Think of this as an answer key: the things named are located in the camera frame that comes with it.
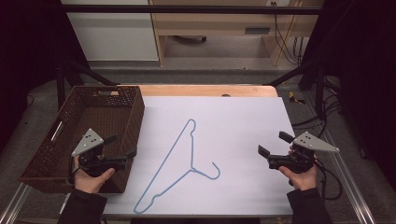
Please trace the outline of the wooden table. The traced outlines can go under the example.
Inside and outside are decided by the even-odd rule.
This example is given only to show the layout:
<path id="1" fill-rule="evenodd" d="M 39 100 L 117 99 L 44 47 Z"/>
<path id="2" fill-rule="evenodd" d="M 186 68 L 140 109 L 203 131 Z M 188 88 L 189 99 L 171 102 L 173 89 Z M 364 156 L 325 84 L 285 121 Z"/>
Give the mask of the wooden table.
<path id="1" fill-rule="evenodd" d="M 263 85 L 138 84 L 143 96 L 277 97 L 276 89 Z"/>

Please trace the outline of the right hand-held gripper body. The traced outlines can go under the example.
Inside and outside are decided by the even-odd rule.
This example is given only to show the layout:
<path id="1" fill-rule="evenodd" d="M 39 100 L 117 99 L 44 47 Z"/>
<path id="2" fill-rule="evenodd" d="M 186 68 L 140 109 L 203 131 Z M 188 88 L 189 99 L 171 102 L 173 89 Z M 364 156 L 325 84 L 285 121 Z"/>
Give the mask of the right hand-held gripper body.
<path id="1" fill-rule="evenodd" d="M 307 172 L 314 165 L 316 151 L 338 153 L 340 149 L 315 137 L 309 132 L 294 137 L 290 143 L 292 152 L 286 156 L 271 155 L 267 158 L 270 169 L 278 169 L 280 166 L 289 168 L 296 174 Z"/>

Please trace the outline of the black curtain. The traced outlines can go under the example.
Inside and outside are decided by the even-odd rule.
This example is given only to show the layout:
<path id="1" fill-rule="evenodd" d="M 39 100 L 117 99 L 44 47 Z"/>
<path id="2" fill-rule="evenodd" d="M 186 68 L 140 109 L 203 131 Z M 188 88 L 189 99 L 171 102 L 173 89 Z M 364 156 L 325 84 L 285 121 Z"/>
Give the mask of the black curtain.
<path id="1" fill-rule="evenodd" d="M 89 64 L 62 0 L 0 0 L 0 152 L 27 107 L 30 90 L 59 66 Z"/>
<path id="2" fill-rule="evenodd" d="M 324 0 L 304 60 L 341 81 L 368 153 L 396 188 L 396 0 Z"/>

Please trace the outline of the person's left hand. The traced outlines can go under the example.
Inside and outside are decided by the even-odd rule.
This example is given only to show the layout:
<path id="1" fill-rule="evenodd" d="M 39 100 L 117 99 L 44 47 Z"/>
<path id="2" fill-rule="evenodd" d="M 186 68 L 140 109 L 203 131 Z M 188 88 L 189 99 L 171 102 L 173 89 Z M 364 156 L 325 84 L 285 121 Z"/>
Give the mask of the person's left hand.
<path id="1" fill-rule="evenodd" d="M 115 169 L 109 168 L 101 175 L 92 177 L 86 174 L 83 170 L 78 169 L 74 172 L 75 188 L 86 193 L 97 194 L 100 191 L 100 188 L 114 174 Z"/>

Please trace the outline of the black frame strut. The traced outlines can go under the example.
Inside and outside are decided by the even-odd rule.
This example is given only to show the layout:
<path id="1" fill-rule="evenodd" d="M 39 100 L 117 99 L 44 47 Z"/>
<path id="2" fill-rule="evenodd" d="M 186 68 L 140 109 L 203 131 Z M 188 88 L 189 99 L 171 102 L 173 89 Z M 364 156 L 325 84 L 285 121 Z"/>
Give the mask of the black frame strut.
<path id="1" fill-rule="evenodd" d="M 323 103 L 323 91 L 324 91 L 324 70 L 321 68 L 320 64 L 315 60 L 308 60 L 302 63 L 297 68 L 289 71 L 286 75 L 279 77 L 273 81 L 267 83 L 267 86 L 277 87 L 278 85 L 284 83 L 285 81 L 296 77 L 297 75 L 302 75 L 298 88 L 301 91 L 309 91 L 313 85 L 315 87 L 315 111 L 320 119 L 324 119 L 324 103 Z"/>
<path id="2" fill-rule="evenodd" d="M 62 105 L 66 100 L 64 83 L 67 82 L 71 88 L 83 85 L 84 81 L 80 76 L 81 74 L 87 75 L 88 77 L 93 78 L 94 80 L 105 86 L 117 86 L 116 82 L 113 82 L 93 72 L 89 66 L 85 66 L 75 61 L 60 62 L 60 64 L 56 68 L 58 109 L 61 109 Z"/>

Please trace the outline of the white table sheet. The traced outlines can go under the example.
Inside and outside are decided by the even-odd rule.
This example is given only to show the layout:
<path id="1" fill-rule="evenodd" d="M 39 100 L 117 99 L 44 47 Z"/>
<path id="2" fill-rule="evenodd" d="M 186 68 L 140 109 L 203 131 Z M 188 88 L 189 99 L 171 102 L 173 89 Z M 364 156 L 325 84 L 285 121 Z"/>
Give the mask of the white table sheet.
<path id="1" fill-rule="evenodd" d="M 290 214 L 288 180 L 271 170 L 258 145 L 277 155 L 289 146 L 278 137 L 292 128 L 279 97 L 162 97 L 144 99 L 145 114 L 127 188 L 111 194 L 106 214 L 127 217 L 264 217 Z M 188 119 L 197 122 L 195 160 L 209 172 L 214 162 L 220 178 L 191 177 L 151 211 L 134 213 L 134 206 L 163 156 Z"/>

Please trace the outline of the aluminium rail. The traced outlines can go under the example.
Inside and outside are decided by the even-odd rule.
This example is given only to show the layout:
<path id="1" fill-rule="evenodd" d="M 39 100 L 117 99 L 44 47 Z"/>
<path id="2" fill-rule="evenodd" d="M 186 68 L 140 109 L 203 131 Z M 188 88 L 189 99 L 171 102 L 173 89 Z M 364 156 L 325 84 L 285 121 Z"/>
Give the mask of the aluminium rail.
<path id="1" fill-rule="evenodd" d="M 314 115 L 318 115 L 315 109 L 315 96 L 313 93 L 304 91 L 303 96 L 305 97 L 307 104 Z M 322 137 L 328 143 L 337 146 L 331 136 L 331 133 L 327 128 L 321 128 L 320 131 L 323 131 Z M 337 173 L 337 176 L 342 183 L 343 192 L 348 197 L 350 204 L 359 220 L 360 224 L 375 224 L 375 219 L 372 215 L 372 212 L 367 205 L 366 201 L 361 194 L 361 191 L 350 173 L 350 170 L 347 167 L 345 160 L 342 158 L 342 154 L 340 153 L 331 153 L 329 154 L 329 159 L 332 161 L 332 165 Z"/>
<path id="2" fill-rule="evenodd" d="M 0 214 L 0 224 L 14 224 L 31 189 L 30 186 L 20 183 L 5 210 Z"/>

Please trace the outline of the yellow and black tool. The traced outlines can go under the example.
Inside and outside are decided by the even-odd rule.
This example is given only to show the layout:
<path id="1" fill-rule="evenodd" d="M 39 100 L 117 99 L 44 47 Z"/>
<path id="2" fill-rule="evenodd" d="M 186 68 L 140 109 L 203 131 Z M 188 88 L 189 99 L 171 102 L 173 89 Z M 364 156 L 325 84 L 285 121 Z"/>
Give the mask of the yellow and black tool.
<path id="1" fill-rule="evenodd" d="M 299 105 L 305 105 L 305 100 L 296 99 L 295 96 L 294 96 L 293 91 L 289 91 L 289 100 L 292 103 L 296 103 L 296 104 L 299 104 Z"/>

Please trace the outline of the person's right hand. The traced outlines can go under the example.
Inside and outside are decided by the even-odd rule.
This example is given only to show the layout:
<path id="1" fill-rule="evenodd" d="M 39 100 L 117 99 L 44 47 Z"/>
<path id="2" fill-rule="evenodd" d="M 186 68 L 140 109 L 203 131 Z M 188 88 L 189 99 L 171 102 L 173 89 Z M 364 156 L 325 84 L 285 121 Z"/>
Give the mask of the person's right hand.
<path id="1" fill-rule="evenodd" d="M 280 166 L 278 171 L 287 177 L 295 189 L 308 190 L 317 186 L 317 167 L 312 166 L 307 172 L 296 174 L 285 166 Z"/>

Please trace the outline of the brown woven basket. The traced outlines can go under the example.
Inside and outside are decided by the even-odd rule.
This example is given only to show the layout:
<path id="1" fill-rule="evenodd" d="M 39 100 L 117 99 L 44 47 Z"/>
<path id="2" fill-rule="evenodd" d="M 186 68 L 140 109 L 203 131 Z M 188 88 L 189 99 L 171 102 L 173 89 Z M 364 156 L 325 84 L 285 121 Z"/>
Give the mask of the brown woven basket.
<path id="1" fill-rule="evenodd" d="M 74 87 L 56 120 L 20 181 L 44 193 L 68 193 L 71 153 L 82 135 L 92 128 L 101 137 L 112 134 L 118 140 L 105 145 L 107 157 L 125 155 L 137 149 L 145 105 L 137 86 Z M 134 158 L 117 171 L 101 188 L 103 193 L 122 193 L 126 189 Z"/>

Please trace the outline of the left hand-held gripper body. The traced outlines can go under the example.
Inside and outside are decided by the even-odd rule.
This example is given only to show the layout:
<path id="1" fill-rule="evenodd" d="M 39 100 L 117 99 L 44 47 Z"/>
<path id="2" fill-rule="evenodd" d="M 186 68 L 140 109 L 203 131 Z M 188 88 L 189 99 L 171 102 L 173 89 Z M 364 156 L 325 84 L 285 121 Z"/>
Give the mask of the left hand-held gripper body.
<path id="1" fill-rule="evenodd" d="M 71 153 L 71 157 L 78 157 L 78 167 L 86 174 L 97 177 L 109 168 L 115 171 L 124 170 L 128 158 L 126 155 L 107 157 L 105 155 L 104 137 L 92 128 L 85 132 Z"/>

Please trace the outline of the light wooden desk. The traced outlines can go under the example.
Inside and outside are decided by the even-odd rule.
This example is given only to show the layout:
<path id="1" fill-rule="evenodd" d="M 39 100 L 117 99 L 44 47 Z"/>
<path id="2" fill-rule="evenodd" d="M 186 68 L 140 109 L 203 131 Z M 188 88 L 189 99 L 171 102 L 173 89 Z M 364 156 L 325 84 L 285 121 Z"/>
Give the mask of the light wooden desk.
<path id="1" fill-rule="evenodd" d="M 324 0 L 148 0 L 152 6 L 322 7 Z M 316 15 L 154 13 L 156 35 L 256 35 L 277 66 L 294 37 L 308 38 Z"/>

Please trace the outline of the black horizontal frame bar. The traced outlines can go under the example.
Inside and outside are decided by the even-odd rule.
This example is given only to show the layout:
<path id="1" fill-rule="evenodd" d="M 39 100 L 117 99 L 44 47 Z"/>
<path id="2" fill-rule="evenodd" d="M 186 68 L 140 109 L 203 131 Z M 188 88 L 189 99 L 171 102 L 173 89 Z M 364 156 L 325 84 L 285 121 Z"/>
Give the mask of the black horizontal frame bar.
<path id="1" fill-rule="evenodd" d="M 322 7 L 62 5 L 62 8 L 66 12 L 79 13 L 320 15 L 324 12 Z"/>

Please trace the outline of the blue wire clothes hanger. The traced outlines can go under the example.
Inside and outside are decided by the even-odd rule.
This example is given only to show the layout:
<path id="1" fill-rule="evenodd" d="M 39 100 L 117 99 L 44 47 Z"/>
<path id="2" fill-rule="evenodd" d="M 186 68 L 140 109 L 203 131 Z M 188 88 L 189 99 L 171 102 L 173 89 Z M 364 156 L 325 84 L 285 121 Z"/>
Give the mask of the blue wire clothes hanger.
<path id="1" fill-rule="evenodd" d="M 152 210 L 152 206 L 162 197 L 167 198 L 172 193 L 180 196 L 177 190 L 188 182 L 191 177 L 203 180 L 217 180 L 221 170 L 212 161 L 209 163 L 209 172 L 198 167 L 195 160 L 195 132 L 197 122 L 188 119 L 181 128 L 174 143 L 170 146 L 150 181 L 142 190 L 134 206 L 134 213 L 142 215 Z"/>

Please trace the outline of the white cabinet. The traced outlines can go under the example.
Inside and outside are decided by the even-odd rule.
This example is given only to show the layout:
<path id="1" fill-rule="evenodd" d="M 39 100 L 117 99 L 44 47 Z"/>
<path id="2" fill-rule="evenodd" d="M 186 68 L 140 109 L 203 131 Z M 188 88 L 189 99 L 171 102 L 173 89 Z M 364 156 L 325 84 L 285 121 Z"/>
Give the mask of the white cabinet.
<path id="1" fill-rule="evenodd" d="M 67 14 L 89 62 L 158 61 L 149 13 Z"/>

